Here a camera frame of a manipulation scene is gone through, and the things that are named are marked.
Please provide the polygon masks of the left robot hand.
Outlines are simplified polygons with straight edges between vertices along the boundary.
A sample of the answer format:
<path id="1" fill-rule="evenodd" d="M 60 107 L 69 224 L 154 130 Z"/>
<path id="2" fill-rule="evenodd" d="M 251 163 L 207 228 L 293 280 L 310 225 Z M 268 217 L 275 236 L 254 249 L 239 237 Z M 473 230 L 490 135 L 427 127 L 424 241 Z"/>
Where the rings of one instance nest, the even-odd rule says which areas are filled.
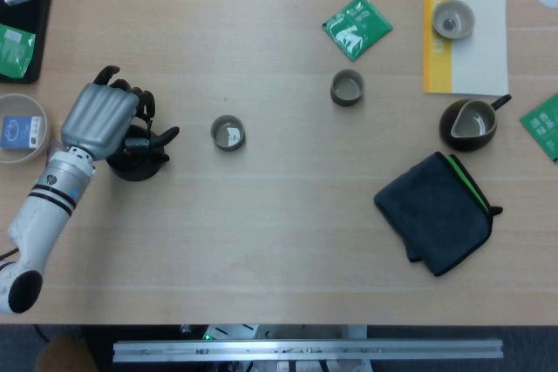
<path id="1" fill-rule="evenodd" d="M 83 150 L 98 161 L 119 153 L 148 153 L 179 135 L 177 126 L 153 135 L 154 95 L 124 79 L 114 80 L 119 71 L 117 65 L 107 65 L 79 93 L 61 129 L 66 148 Z"/>

